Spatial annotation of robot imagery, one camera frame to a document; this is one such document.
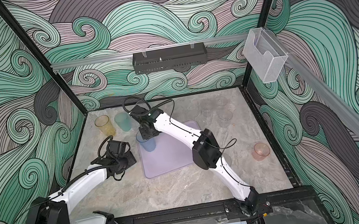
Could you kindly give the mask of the teal frosted tall glass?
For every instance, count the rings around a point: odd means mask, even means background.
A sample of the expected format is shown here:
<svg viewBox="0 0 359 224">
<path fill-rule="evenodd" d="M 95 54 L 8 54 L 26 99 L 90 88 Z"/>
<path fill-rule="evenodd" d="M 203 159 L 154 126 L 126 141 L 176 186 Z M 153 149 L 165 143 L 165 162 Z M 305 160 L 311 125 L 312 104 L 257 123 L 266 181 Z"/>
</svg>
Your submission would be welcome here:
<svg viewBox="0 0 359 224">
<path fill-rule="evenodd" d="M 115 115 L 114 121 L 124 132 L 130 131 L 132 128 L 131 118 L 126 112 L 120 112 Z"/>
</svg>

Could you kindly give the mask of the yellow transparent tall glass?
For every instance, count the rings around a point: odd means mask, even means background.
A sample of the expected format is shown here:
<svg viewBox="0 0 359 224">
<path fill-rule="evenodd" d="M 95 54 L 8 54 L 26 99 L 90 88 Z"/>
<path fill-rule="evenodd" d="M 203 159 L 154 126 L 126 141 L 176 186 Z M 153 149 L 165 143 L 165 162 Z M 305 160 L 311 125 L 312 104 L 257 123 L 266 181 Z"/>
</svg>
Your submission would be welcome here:
<svg viewBox="0 0 359 224">
<path fill-rule="evenodd" d="M 105 136 L 115 136 L 116 130 L 111 123 L 111 119 L 108 115 L 102 115 L 97 117 L 94 121 L 94 124 Z"/>
</svg>

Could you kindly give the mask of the lilac plastic tray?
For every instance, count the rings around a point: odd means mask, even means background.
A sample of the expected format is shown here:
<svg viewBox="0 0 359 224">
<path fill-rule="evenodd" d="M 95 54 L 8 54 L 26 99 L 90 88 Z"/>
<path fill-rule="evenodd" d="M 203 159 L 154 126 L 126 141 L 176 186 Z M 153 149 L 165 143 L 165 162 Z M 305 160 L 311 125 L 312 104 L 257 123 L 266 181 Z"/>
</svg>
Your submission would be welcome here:
<svg viewBox="0 0 359 224">
<path fill-rule="evenodd" d="M 155 178 L 193 164 L 192 149 L 181 141 L 165 133 L 154 140 L 156 148 L 153 152 L 146 152 L 137 142 L 146 178 Z"/>
</svg>

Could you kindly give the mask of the blue transparent tall glass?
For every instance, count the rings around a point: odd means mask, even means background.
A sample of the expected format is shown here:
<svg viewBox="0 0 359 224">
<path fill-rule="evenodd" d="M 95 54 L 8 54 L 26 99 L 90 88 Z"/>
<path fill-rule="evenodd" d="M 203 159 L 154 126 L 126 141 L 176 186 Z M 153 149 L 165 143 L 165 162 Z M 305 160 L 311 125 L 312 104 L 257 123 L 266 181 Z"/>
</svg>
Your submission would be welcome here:
<svg viewBox="0 0 359 224">
<path fill-rule="evenodd" d="M 156 142 L 154 138 L 151 139 L 143 139 L 141 133 L 138 131 L 136 133 L 136 140 L 139 145 L 146 151 L 146 152 L 153 152 L 156 148 Z"/>
</svg>

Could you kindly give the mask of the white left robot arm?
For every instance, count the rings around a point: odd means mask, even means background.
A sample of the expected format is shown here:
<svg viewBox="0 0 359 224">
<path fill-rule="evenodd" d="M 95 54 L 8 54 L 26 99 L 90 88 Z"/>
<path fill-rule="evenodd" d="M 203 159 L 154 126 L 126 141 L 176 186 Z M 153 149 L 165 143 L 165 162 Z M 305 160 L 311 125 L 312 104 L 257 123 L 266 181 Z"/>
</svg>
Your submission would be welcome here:
<svg viewBox="0 0 359 224">
<path fill-rule="evenodd" d="M 38 197 L 31 204 L 25 224 L 117 224 L 115 216 L 108 212 L 94 211 L 89 217 L 70 221 L 76 206 L 98 185 L 107 179 L 121 181 L 126 170 L 136 163 L 127 142 L 107 138 L 87 169 L 48 197 Z"/>
</svg>

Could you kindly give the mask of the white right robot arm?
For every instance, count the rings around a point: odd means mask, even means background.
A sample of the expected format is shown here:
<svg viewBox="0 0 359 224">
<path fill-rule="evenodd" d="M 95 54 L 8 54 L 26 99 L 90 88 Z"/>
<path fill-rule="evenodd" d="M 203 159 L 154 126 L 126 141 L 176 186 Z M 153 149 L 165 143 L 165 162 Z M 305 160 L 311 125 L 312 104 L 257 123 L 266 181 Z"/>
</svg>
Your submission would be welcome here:
<svg viewBox="0 0 359 224">
<path fill-rule="evenodd" d="M 199 168 L 209 170 L 220 178 L 231 191 L 242 213 L 247 216 L 255 215 L 258 212 L 257 190 L 243 181 L 223 158 L 224 151 L 232 147 L 237 140 L 234 138 L 225 147 L 221 147 L 211 130 L 194 129 L 164 112 L 161 107 L 170 102 L 173 103 L 174 100 L 167 99 L 153 107 L 135 105 L 131 110 L 123 109 L 139 123 L 138 130 L 143 139 L 149 140 L 164 133 L 190 148 L 193 162 Z"/>
</svg>

